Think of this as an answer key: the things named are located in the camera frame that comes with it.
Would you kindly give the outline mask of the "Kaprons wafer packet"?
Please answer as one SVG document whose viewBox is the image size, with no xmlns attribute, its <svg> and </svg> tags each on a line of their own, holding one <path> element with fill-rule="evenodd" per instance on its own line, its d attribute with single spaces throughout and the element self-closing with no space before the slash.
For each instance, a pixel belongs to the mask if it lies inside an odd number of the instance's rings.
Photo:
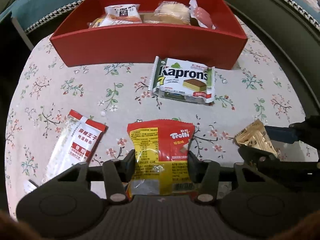
<svg viewBox="0 0 320 240">
<path fill-rule="evenodd" d="M 215 68 L 172 58 L 155 58 L 148 91 L 160 98 L 210 104 L 215 96 Z"/>
</svg>

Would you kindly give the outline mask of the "red yellow Trolli packet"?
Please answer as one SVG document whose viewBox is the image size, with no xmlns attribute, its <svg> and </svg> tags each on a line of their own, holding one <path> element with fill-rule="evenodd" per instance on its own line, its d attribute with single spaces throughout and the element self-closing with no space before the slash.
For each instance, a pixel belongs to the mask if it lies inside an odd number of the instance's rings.
<svg viewBox="0 0 320 240">
<path fill-rule="evenodd" d="M 188 150 L 194 131 L 192 123 L 169 119 L 128 124 L 136 163 L 127 195 L 194 196 L 196 186 L 188 173 Z"/>
</svg>

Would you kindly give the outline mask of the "white noodle snack packet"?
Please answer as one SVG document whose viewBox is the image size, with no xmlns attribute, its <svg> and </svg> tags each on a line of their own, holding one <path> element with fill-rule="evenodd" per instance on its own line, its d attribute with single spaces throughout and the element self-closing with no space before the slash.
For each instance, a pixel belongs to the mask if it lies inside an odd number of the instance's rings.
<svg viewBox="0 0 320 240">
<path fill-rule="evenodd" d="M 100 27 L 120 24 L 143 23 L 138 13 L 139 4 L 119 4 L 105 7 L 106 16 L 99 24 Z"/>
</svg>

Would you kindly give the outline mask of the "gold foil snack packet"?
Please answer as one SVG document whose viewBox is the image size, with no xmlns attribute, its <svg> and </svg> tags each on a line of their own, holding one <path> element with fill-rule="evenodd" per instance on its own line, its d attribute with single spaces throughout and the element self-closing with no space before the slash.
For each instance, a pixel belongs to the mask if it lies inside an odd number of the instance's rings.
<svg viewBox="0 0 320 240">
<path fill-rule="evenodd" d="M 245 145 L 262 151 L 272 153 L 278 157 L 271 139 L 267 134 L 264 124 L 259 120 L 255 120 L 246 128 L 235 135 L 234 141 L 238 146 Z"/>
</svg>

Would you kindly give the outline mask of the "yellow biscuit packet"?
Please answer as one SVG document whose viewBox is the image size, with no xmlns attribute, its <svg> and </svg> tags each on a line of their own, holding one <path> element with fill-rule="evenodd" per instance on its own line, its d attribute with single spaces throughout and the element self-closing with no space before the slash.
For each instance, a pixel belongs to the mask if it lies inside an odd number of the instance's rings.
<svg viewBox="0 0 320 240">
<path fill-rule="evenodd" d="M 105 17 L 96 18 L 93 22 L 88 23 L 89 28 L 97 28 L 100 26 L 100 24 L 103 22 Z"/>
</svg>

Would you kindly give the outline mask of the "pink sausage packet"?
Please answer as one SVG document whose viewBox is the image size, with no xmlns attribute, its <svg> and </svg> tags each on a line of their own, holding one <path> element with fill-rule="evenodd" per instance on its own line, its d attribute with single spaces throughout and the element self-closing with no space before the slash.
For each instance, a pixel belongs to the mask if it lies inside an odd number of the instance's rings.
<svg viewBox="0 0 320 240">
<path fill-rule="evenodd" d="M 200 27 L 208 29 L 216 29 L 212 22 L 210 14 L 202 7 L 197 5 L 196 0 L 189 1 L 190 18 L 195 19 Z"/>
</svg>

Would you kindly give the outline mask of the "red cardboard box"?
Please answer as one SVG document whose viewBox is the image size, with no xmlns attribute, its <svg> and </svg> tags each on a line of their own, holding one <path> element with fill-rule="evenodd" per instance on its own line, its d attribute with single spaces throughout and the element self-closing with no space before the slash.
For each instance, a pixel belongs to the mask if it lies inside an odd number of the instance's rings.
<svg viewBox="0 0 320 240">
<path fill-rule="evenodd" d="M 84 0 L 50 38 L 69 66 L 101 63 L 152 63 L 156 57 L 188 60 L 231 69 L 247 36 L 224 0 L 196 0 L 210 14 L 214 29 L 176 24 L 122 24 L 90 28 L 108 5 L 138 4 L 141 12 L 155 10 L 163 1 L 188 4 L 190 0 Z"/>
</svg>

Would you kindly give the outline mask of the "round white cake packet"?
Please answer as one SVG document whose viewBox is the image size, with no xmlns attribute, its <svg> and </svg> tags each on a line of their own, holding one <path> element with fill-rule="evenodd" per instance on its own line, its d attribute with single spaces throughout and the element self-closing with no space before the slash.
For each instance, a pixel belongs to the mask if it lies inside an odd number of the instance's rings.
<svg viewBox="0 0 320 240">
<path fill-rule="evenodd" d="M 190 25 L 189 8 L 182 3 L 163 1 L 154 12 L 141 12 L 143 23 Z"/>
</svg>

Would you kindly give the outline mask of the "red white spicy strip packet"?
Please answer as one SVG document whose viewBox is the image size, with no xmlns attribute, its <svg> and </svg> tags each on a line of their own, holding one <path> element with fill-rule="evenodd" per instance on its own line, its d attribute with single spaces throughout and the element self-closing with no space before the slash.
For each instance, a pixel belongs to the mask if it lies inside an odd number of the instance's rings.
<svg viewBox="0 0 320 240">
<path fill-rule="evenodd" d="M 34 127 L 43 125 L 43 131 L 29 134 L 23 145 L 25 159 L 21 163 L 22 173 L 28 178 L 23 182 L 24 193 L 34 191 L 55 176 L 78 163 L 88 163 L 97 148 L 107 126 L 88 119 L 75 110 L 65 116 L 44 108 L 34 119 Z"/>
</svg>

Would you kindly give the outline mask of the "floral tablecloth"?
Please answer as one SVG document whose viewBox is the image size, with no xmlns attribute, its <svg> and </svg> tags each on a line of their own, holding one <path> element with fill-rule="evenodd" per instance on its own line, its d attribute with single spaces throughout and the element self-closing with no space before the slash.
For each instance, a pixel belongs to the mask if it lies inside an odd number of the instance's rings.
<svg viewBox="0 0 320 240">
<path fill-rule="evenodd" d="M 132 149 L 127 125 L 135 121 L 173 119 L 191 122 L 196 131 L 191 150 L 223 166 L 240 161 L 233 138 L 254 120 L 287 127 L 305 119 L 305 111 L 283 68 L 246 25 L 248 41 L 232 70 L 215 71 L 211 106 L 151 95 L 152 65 L 138 63 L 67 67 L 49 38 L 31 52 L 12 98 L 5 132 L 5 182 L 9 212 L 39 185 L 67 114 L 108 126 L 91 165 L 121 159 Z"/>
</svg>

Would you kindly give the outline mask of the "green sofa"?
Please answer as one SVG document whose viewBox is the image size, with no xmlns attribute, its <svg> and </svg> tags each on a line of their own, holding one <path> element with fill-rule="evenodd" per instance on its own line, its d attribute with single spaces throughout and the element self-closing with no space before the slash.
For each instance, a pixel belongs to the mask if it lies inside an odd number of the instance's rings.
<svg viewBox="0 0 320 240">
<path fill-rule="evenodd" d="M 300 0 L 225 1 L 279 60 L 306 115 L 319 114 L 319 31 L 310 22 L 315 16 L 311 10 Z M 37 44 L 54 32 L 70 12 L 41 22 L 36 29 L 26 32 L 27 38 Z M 9 86 L 1 96 L 2 114 L 9 109 L 18 75 L 30 55 L 30 49 L 12 24 L 13 18 L 11 12 L 1 16 L 1 70 L 9 79 Z"/>
</svg>

